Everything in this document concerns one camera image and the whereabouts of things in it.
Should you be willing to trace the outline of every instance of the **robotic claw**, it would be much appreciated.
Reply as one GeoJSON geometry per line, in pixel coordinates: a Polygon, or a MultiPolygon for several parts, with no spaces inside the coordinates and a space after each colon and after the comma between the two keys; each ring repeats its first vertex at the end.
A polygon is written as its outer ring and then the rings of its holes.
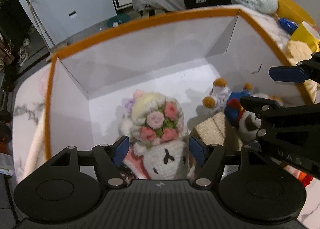
{"type": "MultiPolygon", "coordinates": [[[[319,82],[319,58],[313,53],[297,67],[269,74],[276,81],[319,82]]],[[[192,182],[133,180],[128,186],[116,168],[129,149],[126,136],[91,151],[69,146],[16,187],[14,200],[28,217],[16,228],[305,228],[296,218],[306,191],[269,156],[320,178],[320,104],[284,108],[249,96],[241,104],[262,119],[261,150],[226,151],[190,137],[202,167],[192,182]],[[225,165],[239,170],[221,180],[225,165]],[[98,181],[79,166],[93,166],[98,181]]]]}

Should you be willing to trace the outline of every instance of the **crochet doll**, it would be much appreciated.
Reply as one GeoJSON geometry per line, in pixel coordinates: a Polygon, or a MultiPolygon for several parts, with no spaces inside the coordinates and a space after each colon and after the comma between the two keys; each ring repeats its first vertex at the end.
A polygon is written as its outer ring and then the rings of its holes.
{"type": "Polygon", "coordinates": [[[202,104],[204,107],[212,109],[214,114],[224,111],[231,125],[238,128],[239,120],[244,113],[240,98],[245,95],[250,96],[251,90],[252,86],[246,83],[242,92],[232,92],[227,87],[227,81],[218,78],[213,82],[213,88],[209,96],[202,100],[202,104]]]}
{"type": "MultiPolygon", "coordinates": [[[[213,88],[209,96],[202,101],[206,108],[212,109],[213,115],[224,111],[231,125],[238,129],[243,143],[254,140],[261,125],[261,119],[258,119],[253,112],[246,111],[240,104],[240,98],[251,95],[251,91],[252,86],[246,83],[242,92],[232,92],[227,87],[227,81],[223,78],[218,78],[213,82],[213,88]]],[[[283,105],[282,100],[277,96],[268,96],[263,93],[257,93],[252,96],[276,100],[283,105]]]]}
{"type": "Polygon", "coordinates": [[[178,101],[161,93],[137,90],[126,104],[128,117],[119,124],[119,134],[133,147],[124,164],[137,178],[182,179],[191,169],[184,115],[178,101]]]}

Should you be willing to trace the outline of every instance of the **yellow bowl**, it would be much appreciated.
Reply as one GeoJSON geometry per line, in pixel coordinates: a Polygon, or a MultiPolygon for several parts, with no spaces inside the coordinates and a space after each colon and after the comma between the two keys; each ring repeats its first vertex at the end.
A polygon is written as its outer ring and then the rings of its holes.
{"type": "Polygon", "coordinates": [[[279,18],[287,18],[298,24],[305,21],[312,26],[316,25],[311,16],[293,0],[278,0],[278,10],[276,14],[279,18]]]}

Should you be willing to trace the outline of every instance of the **pink crochet rose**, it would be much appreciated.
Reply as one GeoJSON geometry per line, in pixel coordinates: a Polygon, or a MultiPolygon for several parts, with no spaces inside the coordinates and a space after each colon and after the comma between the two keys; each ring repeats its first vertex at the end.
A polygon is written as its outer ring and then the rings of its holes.
{"type": "Polygon", "coordinates": [[[143,90],[136,90],[133,94],[133,99],[136,100],[138,99],[140,96],[144,95],[146,92],[143,90]]]}
{"type": "Polygon", "coordinates": [[[164,114],[171,121],[175,121],[177,119],[178,113],[175,103],[169,102],[165,105],[164,114]]]}
{"type": "Polygon", "coordinates": [[[143,142],[151,142],[157,137],[156,132],[149,128],[142,126],[140,129],[140,136],[139,139],[143,142]]]}
{"type": "Polygon", "coordinates": [[[171,141],[178,139],[179,135],[175,129],[165,128],[161,139],[163,141],[171,141]]]}
{"type": "Polygon", "coordinates": [[[162,127],[164,116],[162,112],[153,111],[147,116],[147,124],[153,129],[159,129],[162,127]]]}
{"type": "Polygon", "coordinates": [[[153,142],[151,142],[151,144],[152,146],[157,146],[157,145],[160,145],[161,142],[162,142],[162,139],[158,137],[158,138],[155,138],[153,142]]]}
{"type": "Polygon", "coordinates": [[[177,126],[176,126],[177,132],[181,132],[183,130],[183,127],[184,127],[184,122],[183,122],[183,118],[181,117],[178,120],[178,123],[177,123],[177,126]]]}

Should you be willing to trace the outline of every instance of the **marble countertop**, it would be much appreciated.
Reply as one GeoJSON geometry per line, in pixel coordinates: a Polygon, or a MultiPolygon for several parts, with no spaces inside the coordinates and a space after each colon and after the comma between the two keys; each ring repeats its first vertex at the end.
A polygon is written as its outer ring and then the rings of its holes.
{"type": "Polygon", "coordinates": [[[46,65],[19,87],[17,92],[12,119],[12,152],[17,182],[23,177],[36,127],[44,109],[42,79],[50,70],[51,64],[46,65]]]}

